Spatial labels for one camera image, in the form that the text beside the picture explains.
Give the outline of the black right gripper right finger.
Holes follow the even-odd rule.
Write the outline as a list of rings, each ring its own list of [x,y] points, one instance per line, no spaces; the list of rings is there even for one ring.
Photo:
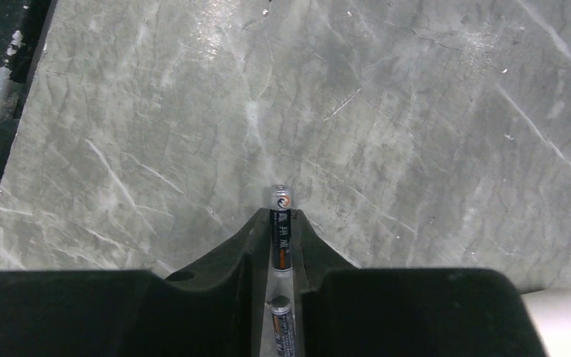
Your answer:
[[[300,356],[544,356],[512,282],[486,268],[357,268],[292,221]]]

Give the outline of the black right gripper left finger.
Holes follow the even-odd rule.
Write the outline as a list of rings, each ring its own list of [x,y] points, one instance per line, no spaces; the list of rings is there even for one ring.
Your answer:
[[[0,356],[258,356],[269,251],[261,209],[166,278],[0,271]]]

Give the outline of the black AAA battery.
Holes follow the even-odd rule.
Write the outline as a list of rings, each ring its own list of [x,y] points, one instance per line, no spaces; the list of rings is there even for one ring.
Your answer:
[[[272,187],[269,210],[271,262],[273,270],[279,272],[292,269],[292,199],[293,193],[289,187],[283,184]]]
[[[295,357],[295,329],[291,301],[284,295],[274,297],[270,302],[271,320],[277,355],[280,357]]]

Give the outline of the white remote control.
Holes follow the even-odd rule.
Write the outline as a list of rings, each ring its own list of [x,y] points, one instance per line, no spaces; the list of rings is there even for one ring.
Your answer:
[[[521,298],[546,354],[571,357],[571,290],[549,289]]]

